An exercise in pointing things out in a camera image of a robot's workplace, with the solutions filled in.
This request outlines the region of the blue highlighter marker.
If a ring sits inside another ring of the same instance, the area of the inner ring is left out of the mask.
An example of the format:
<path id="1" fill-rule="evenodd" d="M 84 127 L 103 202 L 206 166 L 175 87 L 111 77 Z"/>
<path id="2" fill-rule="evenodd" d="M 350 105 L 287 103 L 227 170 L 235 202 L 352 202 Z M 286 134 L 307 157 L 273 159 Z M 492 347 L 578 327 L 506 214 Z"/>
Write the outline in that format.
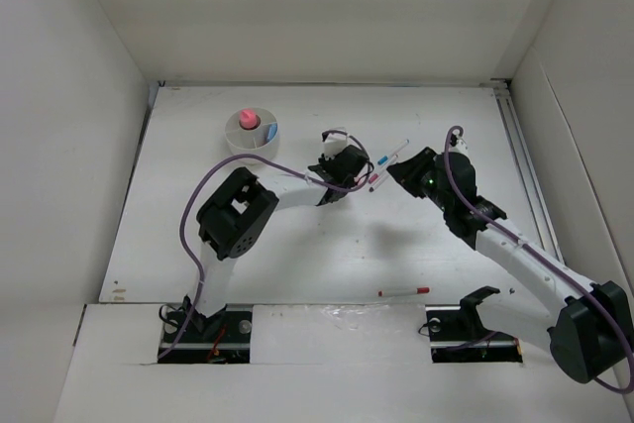
<path id="1" fill-rule="evenodd" d="M 277 124 L 276 123 L 270 124 L 267 131 L 267 135 L 266 135 L 266 141 L 268 143 L 271 142 L 275 138 L 276 133 L 277 133 Z"/>

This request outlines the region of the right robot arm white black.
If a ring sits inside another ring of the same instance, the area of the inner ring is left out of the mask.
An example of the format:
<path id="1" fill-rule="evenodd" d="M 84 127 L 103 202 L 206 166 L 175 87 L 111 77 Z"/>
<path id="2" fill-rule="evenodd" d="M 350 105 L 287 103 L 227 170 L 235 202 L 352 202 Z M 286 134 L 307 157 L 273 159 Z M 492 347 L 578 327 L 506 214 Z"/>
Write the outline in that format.
<path id="1" fill-rule="evenodd" d="M 501 333 L 548 352 L 578 383 L 633 362 L 626 292 L 613 281 L 599 284 L 569 269 L 526 239 L 502 209 L 478 194 L 476 170 L 463 147 L 440 154 L 426 148 L 387 172 L 411 196 L 436 205 L 454 236 L 502 267 L 539 302 L 525 311 L 518 291 L 496 285 L 467 294 L 453 315 L 462 333 L 456 353 Z"/>

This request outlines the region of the red capped white pen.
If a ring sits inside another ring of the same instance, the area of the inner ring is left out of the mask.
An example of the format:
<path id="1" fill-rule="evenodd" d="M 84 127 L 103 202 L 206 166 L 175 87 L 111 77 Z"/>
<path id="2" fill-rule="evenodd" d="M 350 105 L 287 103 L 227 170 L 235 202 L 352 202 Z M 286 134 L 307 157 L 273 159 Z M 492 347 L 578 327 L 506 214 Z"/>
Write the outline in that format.
<path id="1" fill-rule="evenodd" d="M 396 288 L 383 288 L 377 292 L 377 296 L 381 298 L 392 297 L 407 297 L 421 294 L 428 294 L 430 288 L 428 286 L 421 287 L 396 287 Z"/>

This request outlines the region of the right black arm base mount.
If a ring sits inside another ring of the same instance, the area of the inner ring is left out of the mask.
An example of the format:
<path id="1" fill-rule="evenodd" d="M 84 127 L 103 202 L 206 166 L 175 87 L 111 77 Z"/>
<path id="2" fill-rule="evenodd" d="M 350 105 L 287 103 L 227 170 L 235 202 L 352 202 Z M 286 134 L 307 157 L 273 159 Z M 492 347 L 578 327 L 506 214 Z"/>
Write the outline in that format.
<path id="1" fill-rule="evenodd" d="M 429 339 L 433 364 L 522 364 L 519 342 L 514 337 L 486 329 L 477 307 L 500 291 L 484 286 L 458 304 L 425 306 L 426 322 L 418 333 Z"/>

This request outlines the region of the pink glue bottle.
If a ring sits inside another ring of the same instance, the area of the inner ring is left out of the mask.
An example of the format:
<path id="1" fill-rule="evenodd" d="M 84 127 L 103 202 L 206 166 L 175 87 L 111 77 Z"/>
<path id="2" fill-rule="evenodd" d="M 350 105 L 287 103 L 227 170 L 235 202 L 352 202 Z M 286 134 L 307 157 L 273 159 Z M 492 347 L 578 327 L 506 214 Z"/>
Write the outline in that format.
<path id="1" fill-rule="evenodd" d="M 260 116 L 253 109 L 243 109 L 239 112 L 239 125 L 243 130 L 251 131 L 261 123 Z"/>

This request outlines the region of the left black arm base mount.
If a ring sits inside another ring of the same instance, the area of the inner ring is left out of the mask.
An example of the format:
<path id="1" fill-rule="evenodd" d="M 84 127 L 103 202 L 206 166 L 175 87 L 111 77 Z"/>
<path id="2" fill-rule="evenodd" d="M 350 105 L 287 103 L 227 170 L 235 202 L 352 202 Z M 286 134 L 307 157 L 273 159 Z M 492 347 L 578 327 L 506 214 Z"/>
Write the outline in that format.
<path id="1" fill-rule="evenodd" d="M 191 307 L 188 297 L 178 306 L 164 304 L 159 364 L 242 365 L 250 362 L 254 307 L 227 305 L 211 317 L 195 311 L 180 340 L 176 337 Z"/>

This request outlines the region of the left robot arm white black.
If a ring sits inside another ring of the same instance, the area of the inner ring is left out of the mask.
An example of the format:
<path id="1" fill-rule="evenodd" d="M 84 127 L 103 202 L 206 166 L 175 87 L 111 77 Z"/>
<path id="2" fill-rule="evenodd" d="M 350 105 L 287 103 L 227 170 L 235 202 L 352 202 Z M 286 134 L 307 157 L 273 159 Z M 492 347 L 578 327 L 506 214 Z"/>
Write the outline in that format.
<path id="1" fill-rule="evenodd" d="M 305 173 L 258 177 L 238 167 L 219 185 L 196 214 L 204 284 L 186 318 L 186 328 L 199 340 L 220 331 L 221 310 L 237 259 L 255 245 L 273 213 L 302 206 L 323 206 L 344 198 L 357 177 L 371 166 L 365 150 L 348 145 L 334 156 L 321 156 Z"/>

